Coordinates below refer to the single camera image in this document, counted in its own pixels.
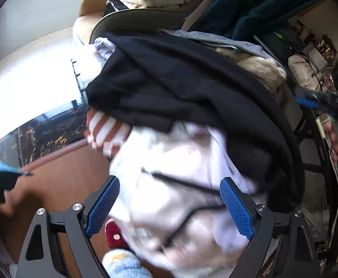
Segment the person's right hand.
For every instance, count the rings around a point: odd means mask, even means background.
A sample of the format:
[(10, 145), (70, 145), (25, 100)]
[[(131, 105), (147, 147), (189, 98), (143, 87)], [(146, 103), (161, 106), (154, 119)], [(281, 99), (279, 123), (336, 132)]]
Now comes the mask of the person's right hand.
[(331, 144), (333, 148), (333, 152), (331, 153), (331, 156), (334, 162), (337, 163), (338, 162), (338, 137), (335, 133), (335, 130), (331, 122), (327, 122), (325, 124), (325, 131), (329, 134), (329, 137), (331, 139)]

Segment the person's left hand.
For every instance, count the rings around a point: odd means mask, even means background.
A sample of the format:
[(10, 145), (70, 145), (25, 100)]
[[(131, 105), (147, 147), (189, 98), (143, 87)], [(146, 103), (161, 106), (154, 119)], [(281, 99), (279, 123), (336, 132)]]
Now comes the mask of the person's left hand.
[(12, 190), (4, 191), (5, 202), (0, 203), (0, 217), (11, 218), (15, 215), (15, 212), (26, 195), (25, 180), (25, 176), (19, 177)]

